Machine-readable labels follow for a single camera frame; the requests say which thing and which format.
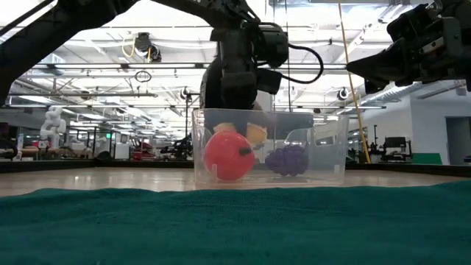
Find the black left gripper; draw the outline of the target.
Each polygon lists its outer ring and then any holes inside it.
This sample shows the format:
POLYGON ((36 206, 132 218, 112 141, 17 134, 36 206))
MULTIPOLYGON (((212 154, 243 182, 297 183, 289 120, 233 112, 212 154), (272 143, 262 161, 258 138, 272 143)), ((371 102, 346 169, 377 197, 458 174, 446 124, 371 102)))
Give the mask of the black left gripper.
POLYGON ((257 96, 252 47, 242 29, 224 29, 218 39, 222 64, 222 100, 229 109, 221 111, 220 131, 247 135, 249 125, 257 125, 258 112, 250 110, 257 96))

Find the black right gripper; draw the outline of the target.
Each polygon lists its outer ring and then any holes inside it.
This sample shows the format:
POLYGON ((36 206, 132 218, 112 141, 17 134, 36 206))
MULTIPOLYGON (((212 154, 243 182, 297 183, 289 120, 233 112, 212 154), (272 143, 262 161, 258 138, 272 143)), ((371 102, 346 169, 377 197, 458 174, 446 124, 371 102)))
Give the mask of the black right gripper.
POLYGON ((401 14, 387 26, 393 44, 351 61, 347 70, 364 78, 366 94, 391 82, 471 79, 471 0, 433 0, 401 14))

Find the yellow toy banana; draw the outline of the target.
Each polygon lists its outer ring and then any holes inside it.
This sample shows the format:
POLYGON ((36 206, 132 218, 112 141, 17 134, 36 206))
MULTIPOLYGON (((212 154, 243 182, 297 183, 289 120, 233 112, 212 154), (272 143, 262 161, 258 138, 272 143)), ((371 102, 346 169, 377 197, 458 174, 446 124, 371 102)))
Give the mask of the yellow toy banana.
MULTIPOLYGON (((236 131, 236 126, 233 123, 221 123, 213 128, 215 133, 221 131, 236 131)), ((261 125, 247 123, 246 127, 242 130, 245 133, 246 139, 251 143, 253 147, 263 144, 268 137, 268 132, 265 127, 261 125)))

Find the red toy apple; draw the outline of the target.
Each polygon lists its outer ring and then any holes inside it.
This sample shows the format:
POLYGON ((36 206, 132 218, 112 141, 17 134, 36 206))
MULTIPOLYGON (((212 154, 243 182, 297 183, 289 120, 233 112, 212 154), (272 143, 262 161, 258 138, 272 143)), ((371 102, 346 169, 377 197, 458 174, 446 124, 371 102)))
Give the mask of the red toy apple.
POLYGON ((218 180, 237 181, 255 164, 249 141, 235 131, 221 131, 213 135, 204 149, 205 168, 218 180))

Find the purple toy grapes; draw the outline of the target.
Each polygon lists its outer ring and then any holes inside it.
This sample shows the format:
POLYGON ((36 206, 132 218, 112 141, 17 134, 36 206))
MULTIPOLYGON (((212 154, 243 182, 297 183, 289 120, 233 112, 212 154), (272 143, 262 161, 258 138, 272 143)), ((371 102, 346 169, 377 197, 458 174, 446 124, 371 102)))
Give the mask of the purple toy grapes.
POLYGON ((296 177, 304 174, 308 168, 308 155, 305 148, 300 145, 288 145, 277 148, 269 153, 265 159, 268 169, 282 177, 296 177))

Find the black rolling cart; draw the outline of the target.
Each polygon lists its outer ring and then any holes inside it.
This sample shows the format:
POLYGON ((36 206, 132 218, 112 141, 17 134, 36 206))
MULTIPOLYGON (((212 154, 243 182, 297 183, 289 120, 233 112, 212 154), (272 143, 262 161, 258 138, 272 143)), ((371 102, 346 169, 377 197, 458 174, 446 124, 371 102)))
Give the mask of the black rolling cart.
POLYGON ((410 163, 413 158, 411 141, 407 137, 385 137, 380 158, 384 163, 410 163))

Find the green panel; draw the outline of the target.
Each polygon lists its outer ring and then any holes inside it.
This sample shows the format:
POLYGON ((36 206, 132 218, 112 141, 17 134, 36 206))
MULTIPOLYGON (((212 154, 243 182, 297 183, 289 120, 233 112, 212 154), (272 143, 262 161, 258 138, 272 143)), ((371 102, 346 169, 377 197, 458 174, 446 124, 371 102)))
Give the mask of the green panel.
POLYGON ((412 155, 412 163, 422 165, 442 165, 442 158, 439 153, 414 153, 412 155))

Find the clear plastic tub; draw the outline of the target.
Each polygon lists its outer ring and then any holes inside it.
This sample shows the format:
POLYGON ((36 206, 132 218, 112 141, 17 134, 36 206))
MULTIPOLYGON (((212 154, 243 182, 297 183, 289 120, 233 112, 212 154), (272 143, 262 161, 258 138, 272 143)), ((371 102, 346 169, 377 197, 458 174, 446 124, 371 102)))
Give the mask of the clear plastic tub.
POLYGON ((268 132, 267 140, 252 150, 255 164, 237 181, 216 179, 204 164, 204 149, 216 134, 221 111, 202 109, 192 113, 194 171, 197 188, 274 188, 327 186, 342 183, 347 157, 349 119, 346 116, 314 113, 270 112, 257 110, 258 124, 268 132), (268 169, 265 159, 270 152, 288 145, 300 145, 308 155, 308 168, 296 177, 282 177, 268 169))

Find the green folded cloth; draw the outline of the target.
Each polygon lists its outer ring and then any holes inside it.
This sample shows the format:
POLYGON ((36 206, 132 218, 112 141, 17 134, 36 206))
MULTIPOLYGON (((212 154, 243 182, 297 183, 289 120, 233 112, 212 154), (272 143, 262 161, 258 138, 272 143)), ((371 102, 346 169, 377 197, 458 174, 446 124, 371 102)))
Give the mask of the green folded cloth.
POLYGON ((0 265, 471 265, 471 180, 0 198, 0 265))

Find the white robot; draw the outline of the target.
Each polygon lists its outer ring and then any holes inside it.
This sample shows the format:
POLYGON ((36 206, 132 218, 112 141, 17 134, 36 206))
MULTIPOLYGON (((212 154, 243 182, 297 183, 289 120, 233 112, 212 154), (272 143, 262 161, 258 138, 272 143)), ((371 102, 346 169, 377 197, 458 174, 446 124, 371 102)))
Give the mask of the white robot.
POLYGON ((51 106, 45 113, 45 121, 40 128, 40 148, 45 148, 45 141, 48 141, 48 148, 57 149, 59 147, 60 134, 65 132, 66 121, 61 118, 63 109, 51 106))

